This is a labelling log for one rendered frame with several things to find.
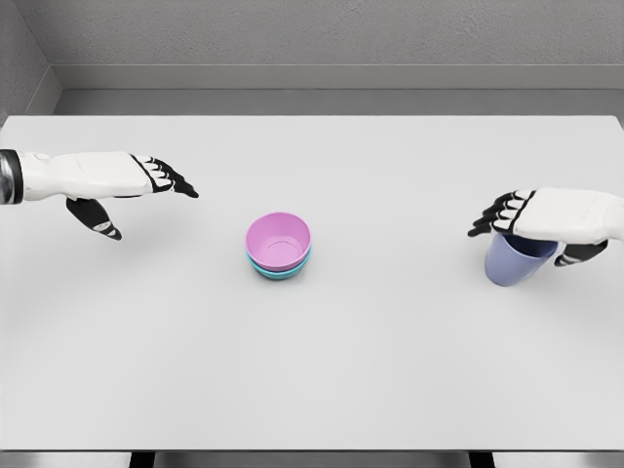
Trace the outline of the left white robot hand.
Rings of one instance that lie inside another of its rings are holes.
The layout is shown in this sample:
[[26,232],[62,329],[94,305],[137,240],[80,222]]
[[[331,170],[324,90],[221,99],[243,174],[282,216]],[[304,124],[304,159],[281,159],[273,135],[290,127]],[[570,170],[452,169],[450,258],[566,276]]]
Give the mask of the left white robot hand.
[[112,240],[122,239],[99,202],[107,198],[138,198],[173,191],[197,199],[199,194],[166,162],[128,152],[83,152],[53,159],[60,193],[67,209],[90,230]]

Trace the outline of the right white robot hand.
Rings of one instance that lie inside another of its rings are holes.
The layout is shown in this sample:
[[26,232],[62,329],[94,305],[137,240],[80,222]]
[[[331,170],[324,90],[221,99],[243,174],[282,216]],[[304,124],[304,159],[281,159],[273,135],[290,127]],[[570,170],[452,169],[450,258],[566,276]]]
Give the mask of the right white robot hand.
[[557,267],[586,262],[610,240],[624,243],[624,198],[594,190],[543,187],[496,198],[468,231],[490,232],[563,243]]

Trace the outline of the lavender blue cup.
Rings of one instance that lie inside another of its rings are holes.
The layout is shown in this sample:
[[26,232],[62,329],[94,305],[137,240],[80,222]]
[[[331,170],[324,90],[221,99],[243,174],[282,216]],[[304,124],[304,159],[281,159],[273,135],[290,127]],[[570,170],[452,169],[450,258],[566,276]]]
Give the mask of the lavender blue cup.
[[498,286],[514,286],[534,274],[558,246],[554,241],[496,233],[486,256],[486,275]]

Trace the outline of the pink bowl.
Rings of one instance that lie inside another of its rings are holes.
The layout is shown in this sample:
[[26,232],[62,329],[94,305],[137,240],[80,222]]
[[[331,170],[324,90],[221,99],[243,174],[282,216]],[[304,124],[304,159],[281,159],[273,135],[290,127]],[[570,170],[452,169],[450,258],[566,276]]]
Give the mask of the pink bowl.
[[276,212],[256,219],[248,228],[245,248],[262,269],[284,272],[295,268],[308,255],[311,231],[299,216]]

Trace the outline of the teal bowl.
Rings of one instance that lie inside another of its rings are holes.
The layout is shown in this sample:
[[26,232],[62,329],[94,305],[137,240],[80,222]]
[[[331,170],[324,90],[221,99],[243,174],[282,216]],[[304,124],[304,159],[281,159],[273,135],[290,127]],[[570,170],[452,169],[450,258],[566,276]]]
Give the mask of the teal bowl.
[[259,273],[261,276],[263,276],[264,278],[275,280],[275,281],[281,281],[281,280],[287,280],[289,278],[296,276],[304,267],[310,255],[311,253],[308,253],[305,256],[305,258],[294,268],[286,270],[286,271],[282,271],[282,272],[271,271],[271,270],[267,270],[267,269],[260,267],[258,264],[256,264],[253,261],[253,259],[250,257],[249,254],[247,254],[247,259],[252,265],[252,267],[255,269],[255,271]]

